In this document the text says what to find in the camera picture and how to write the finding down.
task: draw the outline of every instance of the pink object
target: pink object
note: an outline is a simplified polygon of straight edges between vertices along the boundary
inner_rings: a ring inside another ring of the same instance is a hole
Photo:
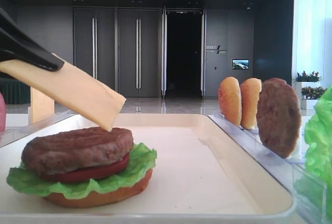
[[[0,133],[4,132],[6,128],[6,114],[7,114],[7,109],[6,109],[5,99],[0,93]]]

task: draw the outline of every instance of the hamburger patty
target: hamburger patty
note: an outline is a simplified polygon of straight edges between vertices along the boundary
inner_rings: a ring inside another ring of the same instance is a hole
[[[36,137],[25,146],[22,162],[38,175],[64,174],[85,167],[109,165],[133,149],[130,130],[100,127]]]
[[[283,79],[262,84],[257,104],[257,125],[261,142],[282,158],[295,149],[301,127],[301,112],[294,89]]]

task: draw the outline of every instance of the lettuce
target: lettuce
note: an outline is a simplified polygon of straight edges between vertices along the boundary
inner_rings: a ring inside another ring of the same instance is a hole
[[[327,190],[318,185],[312,177],[302,177],[295,183],[298,194],[317,206],[320,216],[327,214],[332,220],[332,86],[330,86],[315,105],[315,115],[305,126],[305,142],[309,145],[306,153],[306,170],[320,178]],[[322,201],[326,194],[326,205]]]
[[[27,170],[24,164],[10,168],[7,176],[7,184],[17,192],[34,194],[46,197],[51,193],[61,193],[67,199],[82,199],[91,191],[104,194],[115,191],[121,187],[132,187],[139,182],[149,169],[156,166],[157,152],[150,150],[143,143],[134,145],[130,152],[130,161],[127,168],[118,174],[102,179],[90,179],[89,181],[64,184],[46,181],[35,173]]]
[[[332,187],[332,86],[315,105],[316,114],[305,127],[306,169]]]

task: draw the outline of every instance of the glossy floor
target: glossy floor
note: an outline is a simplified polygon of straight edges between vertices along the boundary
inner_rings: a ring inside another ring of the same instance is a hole
[[[27,114],[30,105],[7,105],[8,114]],[[68,108],[56,103],[56,113],[64,112]],[[217,99],[159,99],[159,98],[128,98],[122,113],[180,113],[211,115],[219,111]],[[302,110],[303,116],[314,115],[314,110]]]

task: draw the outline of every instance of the open doorway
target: open doorway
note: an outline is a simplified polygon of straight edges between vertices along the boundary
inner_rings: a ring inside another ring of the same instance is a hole
[[[166,97],[201,97],[201,11],[167,12]]]

